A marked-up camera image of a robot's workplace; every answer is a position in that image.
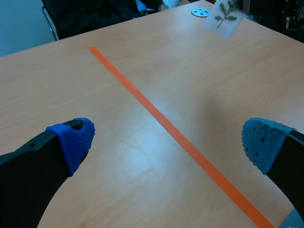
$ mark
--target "orange tape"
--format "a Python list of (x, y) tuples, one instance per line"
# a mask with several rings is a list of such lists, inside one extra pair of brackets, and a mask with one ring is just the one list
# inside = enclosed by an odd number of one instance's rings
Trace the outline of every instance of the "orange tape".
[(259, 228), (275, 228), (97, 48), (91, 47), (90, 51)]

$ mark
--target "blue object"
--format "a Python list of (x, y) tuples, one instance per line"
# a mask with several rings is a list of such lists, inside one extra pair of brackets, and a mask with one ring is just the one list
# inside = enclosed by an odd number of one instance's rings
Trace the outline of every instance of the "blue object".
[(46, 129), (58, 136), (70, 177), (78, 169), (84, 154), (91, 148), (95, 135), (94, 124), (89, 119), (75, 118), (74, 120), (83, 121), (83, 126), (80, 130), (75, 130), (62, 123), (55, 124)]
[(147, 10), (147, 7), (145, 4), (143, 4), (141, 1), (136, 1), (137, 9), (138, 11), (145, 11)]
[(288, 217), (284, 220), (284, 222), (282, 223), (282, 225), (280, 225), (279, 228), (287, 227), (304, 228), (304, 222), (295, 209), (292, 210), (292, 212), (288, 215)]
[(261, 118), (252, 118), (245, 122), (242, 130), (244, 151), (263, 174), (270, 170), (291, 130), (295, 129)]

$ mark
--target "blue gripper pad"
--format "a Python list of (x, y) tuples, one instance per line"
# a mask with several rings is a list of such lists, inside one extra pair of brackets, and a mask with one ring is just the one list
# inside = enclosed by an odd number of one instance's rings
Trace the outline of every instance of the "blue gripper pad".
[(261, 118), (247, 120), (242, 130), (246, 156), (263, 174), (267, 174), (287, 134), (292, 130), (295, 129), (270, 120)]
[(62, 123), (46, 129), (58, 136), (70, 177), (78, 169), (83, 155), (91, 148), (95, 135), (94, 124), (89, 119), (75, 118), (74, 120), (83, 121), (83, 126), (80, 130), (73, 129)]

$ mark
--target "table surface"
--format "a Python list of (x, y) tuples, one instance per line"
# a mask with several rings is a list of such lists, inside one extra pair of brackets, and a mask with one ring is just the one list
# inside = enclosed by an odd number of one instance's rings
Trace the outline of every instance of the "table surface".
[(243, 20), (229, 40), (195, 2), (0, 58), (0, 153), (55, 123), (91, 119), (86, 160), (40, 228), (255, 227), (89, 51), (96, 46), (275, 226), (292, 205), (248, 160), (242, 124), (304, 132), (304, 46)]

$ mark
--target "leaf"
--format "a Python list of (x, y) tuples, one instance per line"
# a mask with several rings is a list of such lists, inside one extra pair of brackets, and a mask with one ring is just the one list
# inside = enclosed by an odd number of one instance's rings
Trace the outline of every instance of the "leaf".
[(226, 7), (224, 6), (223, 3), (221, 3), (221, 4), (219, 5), (219, 9), (220, 9), (220, 11), (222, 11), (222, 13), (223, 13), (225, 16), (227, 16), (227, 10), (226, 10)]
[(226, 17), (225, 20), (235, 21), (235, 20), (237, 20), (237, 18), (235, 16), (229, 16), (229, 17)]
[(223, 18), (221, 18), (220, 16), (216, 16), (214, 19), (215, 19), (216, 21), (223, 20)]
[(237, 11), (237, 8), (236, 8), (236, 6), (234, 5), (234, 2), (231, 2), (231, 1), (228, 1), (227, 2), (228, 3), (228, 6), (229, 6), (229, 12), (231, 13), (231, 12), (235, 12), (235, 11)]

